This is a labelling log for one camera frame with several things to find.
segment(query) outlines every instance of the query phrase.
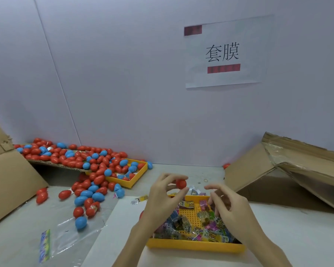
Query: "hand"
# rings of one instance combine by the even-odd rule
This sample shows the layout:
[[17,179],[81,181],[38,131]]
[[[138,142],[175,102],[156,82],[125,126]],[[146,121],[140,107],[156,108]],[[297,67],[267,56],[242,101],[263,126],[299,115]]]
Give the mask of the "hand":
[[204,188],[217,189],[210,193],[208,204],[215,205],[215,215],[220,215],[227,229],[240,242],[249,247],[265,236],[247,198],[224,184],[210,184]]
[[162,173],[151,186],[141,222],[152,232],[166,221],[189,191],[189,188],[185,187],[172,198],[167,195],[167,191],[177,188],[172,183],[178,179],[187,180],[188,177],[180,174]]

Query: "person's right hand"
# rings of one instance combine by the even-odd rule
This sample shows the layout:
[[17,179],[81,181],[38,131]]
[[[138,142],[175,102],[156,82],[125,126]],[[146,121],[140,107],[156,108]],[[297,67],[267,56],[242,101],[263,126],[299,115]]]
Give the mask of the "person's right hand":
[[220,215],[227,229],[241,243],[251,246],[265,236],[247,198],[224,184],[209,184],[204,188],[217,189],[210,193],[208,204],[215,205],[215,215]]

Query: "forearm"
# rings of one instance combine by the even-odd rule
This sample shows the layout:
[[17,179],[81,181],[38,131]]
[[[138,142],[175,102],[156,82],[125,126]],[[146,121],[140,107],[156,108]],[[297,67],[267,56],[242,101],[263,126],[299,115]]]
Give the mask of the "forearm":
[[283,250],[266,235],[249,247],[263,267],[292,267]]
[[136,267],[150,236],[150,231],[138,222],[112,267]]

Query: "red rectangle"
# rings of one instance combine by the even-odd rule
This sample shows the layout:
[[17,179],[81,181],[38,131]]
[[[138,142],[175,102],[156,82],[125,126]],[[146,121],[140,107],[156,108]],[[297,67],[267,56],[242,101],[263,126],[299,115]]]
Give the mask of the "red rectangle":
[[241,66],[241,64],[217,65],[215,67],[208,67],[208,74],[221,73],[221,72],[240,71],[240,66]]
[[188,26],[184,28],[184,36],[193,35],[193,34],[201,34],[202,33],[202,26]]

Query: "chinese character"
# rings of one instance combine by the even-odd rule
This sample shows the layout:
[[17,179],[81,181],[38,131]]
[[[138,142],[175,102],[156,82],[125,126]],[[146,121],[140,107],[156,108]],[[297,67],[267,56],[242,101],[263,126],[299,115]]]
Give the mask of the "chinese character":
[[221,57],[220,55],[218,56],[218,52],[221,52],[222,50],[218,49],[218,48],[221,48],[221,46],[219,47],[215,47],[215,45],[213,45],[211,48],[207,48],[207,49],[210,49],[208,51],[208,53],[206,55],[209,54],[209,57],[207,57],[206,59],[210,59],[208,62],[211,62],[211,61],[216,61],[218,60],[219,61],[219,57]]
[[224,59],[230,60],[232,57],[234,57],[235,59],[238,59],[238,57],[236,57],[236,55],[238,54],[238,45],[235,43],[232,43],[230,46],[229,44],[225,44],[224,45],[224,57],[223,57],[223,61]]

